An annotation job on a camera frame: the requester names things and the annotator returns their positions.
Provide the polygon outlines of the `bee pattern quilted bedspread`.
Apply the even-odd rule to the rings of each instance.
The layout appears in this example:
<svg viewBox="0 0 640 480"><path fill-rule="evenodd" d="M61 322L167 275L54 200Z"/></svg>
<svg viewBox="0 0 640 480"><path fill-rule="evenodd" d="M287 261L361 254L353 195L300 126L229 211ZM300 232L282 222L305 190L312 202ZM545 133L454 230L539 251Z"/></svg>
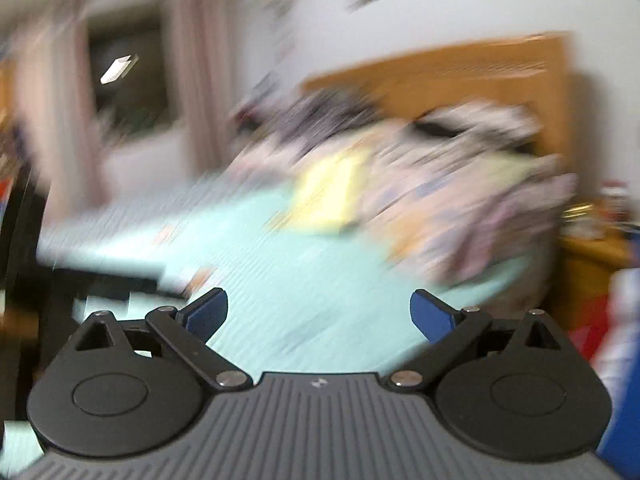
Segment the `bee pattern quilted bedspread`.
<svg viewBox="0 0 640 480"><path fill-rule="evenodd" d="M419 288L450 306L492 307L501 316L531 307L547 289L548 242L471 281L439 286L393 266L384 247L357 230L278 229L274 222L290 199L284 186L233 193L205 181L48 224L37 259L156 274L191 297L222 288L229 314L210 345L253 377L396 370L427 345L409 313Z"/></svg>

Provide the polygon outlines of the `floral pink pillow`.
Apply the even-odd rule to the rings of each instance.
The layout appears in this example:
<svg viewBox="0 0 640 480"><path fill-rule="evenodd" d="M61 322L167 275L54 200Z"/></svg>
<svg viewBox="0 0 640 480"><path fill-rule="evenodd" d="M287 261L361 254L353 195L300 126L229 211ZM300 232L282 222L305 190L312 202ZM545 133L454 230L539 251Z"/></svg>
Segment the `floral pink pillow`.
<svg viewBox="0 0 640 480"><path fill-rule="evenodd" d="M559 156L500 150L480 133L419 139L402 122L352 130L307 153L302 141L270 136L244 148L224 174L255 186L288 183L294 192L309 164L350 148L371 158L358 220L341 232L363 233L391 264L436 284L476 278L541 242L576 188Z"/></svg>

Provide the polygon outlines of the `wooden nightstand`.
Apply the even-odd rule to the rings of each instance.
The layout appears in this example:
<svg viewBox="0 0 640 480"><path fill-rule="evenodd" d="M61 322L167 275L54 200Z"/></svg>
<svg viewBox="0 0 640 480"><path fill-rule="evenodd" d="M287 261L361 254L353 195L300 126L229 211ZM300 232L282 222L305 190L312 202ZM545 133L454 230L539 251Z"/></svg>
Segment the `wooden nightstand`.
<svg viewBox="0 0 640 480"><path fill-rule="evenodd" d="M611 276L634 264L631 242L609 232L602 240L561 236L553 275L551 314L564 330L590 317L593 303L608 294Z"/></svg>

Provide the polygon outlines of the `yellow paper sheet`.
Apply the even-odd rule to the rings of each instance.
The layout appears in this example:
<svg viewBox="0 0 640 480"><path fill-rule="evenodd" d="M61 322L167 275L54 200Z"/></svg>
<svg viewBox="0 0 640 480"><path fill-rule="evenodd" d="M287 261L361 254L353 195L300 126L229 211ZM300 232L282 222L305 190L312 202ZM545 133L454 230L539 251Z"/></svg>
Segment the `yellow paper sheet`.
<svg viewBox="0 0 640 480"><path fill-rule="evenodd" d="M358 220L371 152L350 148L323 156L297 178L283 226L306 233L337 233Z"/></svg>

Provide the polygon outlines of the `dark patterned garment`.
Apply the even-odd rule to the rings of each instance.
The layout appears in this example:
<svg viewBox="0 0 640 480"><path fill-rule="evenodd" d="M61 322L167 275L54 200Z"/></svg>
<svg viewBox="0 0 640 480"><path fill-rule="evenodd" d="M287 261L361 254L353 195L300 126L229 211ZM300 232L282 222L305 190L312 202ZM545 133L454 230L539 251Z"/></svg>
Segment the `dark patterned garment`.
<svg viewBox="0 0 640 480"><path fill-rule="evenodd" d="M419 139L434 136L452 140L467 133L488 134L500 150L520 153L533 151L533 138L541 130L539 119L526 105L475 99L404 117L384 110L374 99L345 88L307 93L273 113L254 101L235 113L234 125L237 133L255 140L272 134L280 143L301 140L307 153L324 141L386 119L406 122Z"/></svg>

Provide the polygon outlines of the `wooden headboard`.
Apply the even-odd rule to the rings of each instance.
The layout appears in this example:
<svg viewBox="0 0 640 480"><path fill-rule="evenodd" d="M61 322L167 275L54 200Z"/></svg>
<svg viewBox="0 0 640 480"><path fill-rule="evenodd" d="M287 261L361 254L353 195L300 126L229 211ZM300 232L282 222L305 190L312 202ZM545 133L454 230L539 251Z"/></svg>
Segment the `wooden headboard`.
<svg viewBox="0 0 640 480"><path fill-rule="evenodd" d="M470 99L526 105L541 121L538 154L559 154L573 166L570 35L544 32L409 52L312 76L301 92L356 89L384 110L407 117Z"/></svg>

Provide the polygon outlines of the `pink curtain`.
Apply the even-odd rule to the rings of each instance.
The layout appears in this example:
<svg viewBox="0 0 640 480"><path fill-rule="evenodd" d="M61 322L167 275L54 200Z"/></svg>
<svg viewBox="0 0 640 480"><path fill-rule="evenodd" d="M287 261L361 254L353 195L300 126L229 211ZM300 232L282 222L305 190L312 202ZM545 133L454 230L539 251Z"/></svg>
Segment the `pink curtain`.
<svg viewBox="0 0 640 480"><path fill-rule="evenodd" d="M168 0L172 72L197 174L231 159L235 0Z"/></svg>

